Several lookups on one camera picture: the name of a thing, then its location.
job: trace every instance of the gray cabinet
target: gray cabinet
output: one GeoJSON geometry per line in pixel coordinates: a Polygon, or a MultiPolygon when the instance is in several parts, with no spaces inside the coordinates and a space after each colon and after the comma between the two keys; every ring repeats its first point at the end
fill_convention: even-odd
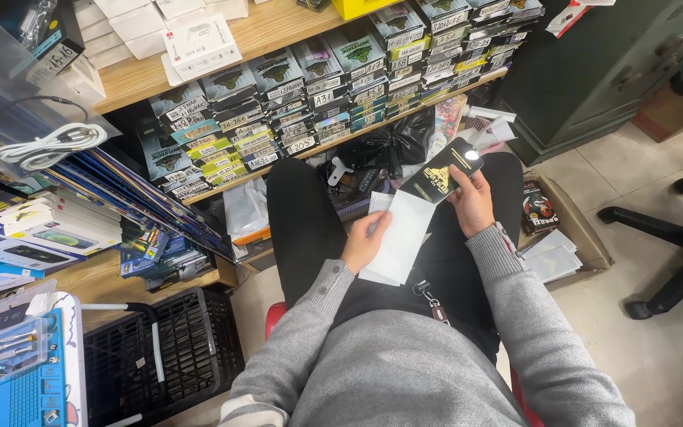
{"type": "Polygon", "coordinates": [[[500,97],[517,114],[511,148],[533,165],[620,128],[683,61],[683,0],[595,7],[556,39],[545,20],[518,50],[500,97]]]}

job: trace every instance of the black plastic crate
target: black plastic crate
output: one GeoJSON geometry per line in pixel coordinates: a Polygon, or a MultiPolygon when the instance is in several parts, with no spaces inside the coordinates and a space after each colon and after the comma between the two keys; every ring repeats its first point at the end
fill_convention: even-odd
{"type": "Polygon", "coordinates": [[[143,415],[154,425],[231,389],[244,369],[229,297],[188,289],[154,305],[168,396],[159,402],[152,327],[141,313],[83,336],[89,426],[143,415]]]}

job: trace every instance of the keychain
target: keychain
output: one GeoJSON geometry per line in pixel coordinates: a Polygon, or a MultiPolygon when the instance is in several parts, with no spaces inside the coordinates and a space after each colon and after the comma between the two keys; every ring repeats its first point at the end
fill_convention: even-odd
{"type": "Polygon", "coordinates": [[[435,320],[440,321],[441,323],[446,323],[447,326],[451,326],[449,324],[449,320],[447,320],[447,312],[445,312],[444,307],[439,304],[439,299],[436,299],[431,295],[431,292],[429,292],[430,288],[431,283],[422,280],[413,285],[413,293],[418,296],[422,295],[429,300],[429,306],[431,306],[431,315],[435,320]]]}

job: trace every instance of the tile floor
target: tile floor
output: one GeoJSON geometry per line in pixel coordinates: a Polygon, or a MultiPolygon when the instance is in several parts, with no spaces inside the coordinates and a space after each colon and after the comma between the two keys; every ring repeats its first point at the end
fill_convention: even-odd
{"type": "MultiPolygon", "coordinates": [[[[604,274],[553,291],[555,300],[597,365],[618,384],[640,427],[683,427],[683,301],[647,321],[632,321],[621,311],[624,299],[645,289],[650,296],[649,289],[670,277],[681,265],[681,253],[596,217],[599,208],[618,205],[683,225],[683,196],[669,189],[683,177],[683,134],[657,144],[629,123],[534,169],[571,195],[615,260],[604,274]]],[[[234,294],[246,357],[263,342],[267,308],[282,300],[275,267],[251,277],[234,294]]],[[[501,358],[498,366],[507,364],[501,358]]],[[[221,401],[203,403],[162,425],[214,425],[221,401]]]]}

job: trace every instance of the sweater sleeve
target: sweater sleeve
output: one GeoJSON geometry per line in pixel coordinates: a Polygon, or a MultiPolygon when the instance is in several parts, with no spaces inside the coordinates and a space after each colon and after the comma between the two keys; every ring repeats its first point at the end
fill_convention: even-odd
{"type": "Polygon", "coordinates": [[[499,336],[530,408],[545,427],[633,426],[634,413],[499,223],[466,243],[499,336]]]}
{"type": "Polygon", "coordinates": [[[234,380],[218,426],[289,423],[310,367],[354,278],[344,261],[326,260],[308,293],[281,317],[268,341],[234,380]]]}

